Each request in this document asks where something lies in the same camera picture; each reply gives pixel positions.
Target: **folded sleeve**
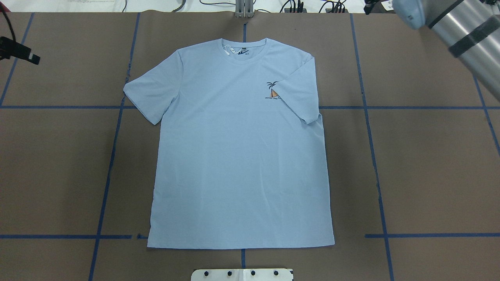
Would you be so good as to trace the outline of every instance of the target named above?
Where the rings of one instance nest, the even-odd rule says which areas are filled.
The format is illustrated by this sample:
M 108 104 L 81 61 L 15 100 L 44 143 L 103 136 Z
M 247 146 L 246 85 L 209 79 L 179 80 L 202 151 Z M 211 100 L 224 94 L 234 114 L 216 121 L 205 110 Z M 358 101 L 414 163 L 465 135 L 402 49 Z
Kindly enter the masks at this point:
M 177 98 L 183 78 L 183 62 L 179 51 L 125 84 L 123 91 L 148 121 L 156 125 Z
M 314 57 L 310 56 L 272 89 L 304 123 L 310 124 L 318 119 L 320 110 Z

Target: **t-shirt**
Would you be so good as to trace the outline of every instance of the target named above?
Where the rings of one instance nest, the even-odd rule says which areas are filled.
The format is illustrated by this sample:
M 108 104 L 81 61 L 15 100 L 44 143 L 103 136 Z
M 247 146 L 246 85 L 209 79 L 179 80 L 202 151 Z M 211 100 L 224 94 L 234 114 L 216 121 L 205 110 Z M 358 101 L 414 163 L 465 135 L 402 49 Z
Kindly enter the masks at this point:
M 217 39 L 177 50 L 123 90 L 161 121 L 148 247 L 335 243 L 309 53 Z

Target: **white bracket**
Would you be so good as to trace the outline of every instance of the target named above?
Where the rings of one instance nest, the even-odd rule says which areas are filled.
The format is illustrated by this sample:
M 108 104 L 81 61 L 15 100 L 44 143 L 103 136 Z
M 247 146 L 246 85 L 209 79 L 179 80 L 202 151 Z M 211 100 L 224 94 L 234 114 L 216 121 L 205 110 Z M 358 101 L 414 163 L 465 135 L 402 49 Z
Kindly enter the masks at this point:
M 294 281 L 294 271 L 286 268 L 198 269 L 191 281 Z
M 236 0 L 237 18 L 253 18 L 254 17 L 254 0 Z

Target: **palm tree graphic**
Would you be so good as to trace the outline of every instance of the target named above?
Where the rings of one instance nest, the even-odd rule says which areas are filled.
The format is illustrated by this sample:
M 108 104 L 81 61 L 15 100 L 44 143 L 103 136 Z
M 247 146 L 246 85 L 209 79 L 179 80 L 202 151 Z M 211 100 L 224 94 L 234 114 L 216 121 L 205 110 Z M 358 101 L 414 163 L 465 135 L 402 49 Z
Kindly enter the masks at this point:
M 276 85 L 276 83 L 278 83 L 278 81 L 267 82 L 267 85 L 269 86 L 269 89 L 271 89 L 271 95 L 270 95 L 271 98 L 276 98 L 278 96 L 278 93 L 276 93 L 275 90 L 272 89 L 273 86 Z

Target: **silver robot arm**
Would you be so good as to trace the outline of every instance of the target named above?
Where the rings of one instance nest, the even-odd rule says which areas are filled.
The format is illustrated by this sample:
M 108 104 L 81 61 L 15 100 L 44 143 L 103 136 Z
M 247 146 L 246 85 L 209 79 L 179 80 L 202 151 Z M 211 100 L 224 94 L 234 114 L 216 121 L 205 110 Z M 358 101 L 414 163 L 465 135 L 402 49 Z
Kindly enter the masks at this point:
M 378 0 L 365 0 L 367 14 Z M 392 0 L 411 28 L 427 25 L 500 101 L 500 19 L 479 0 Z

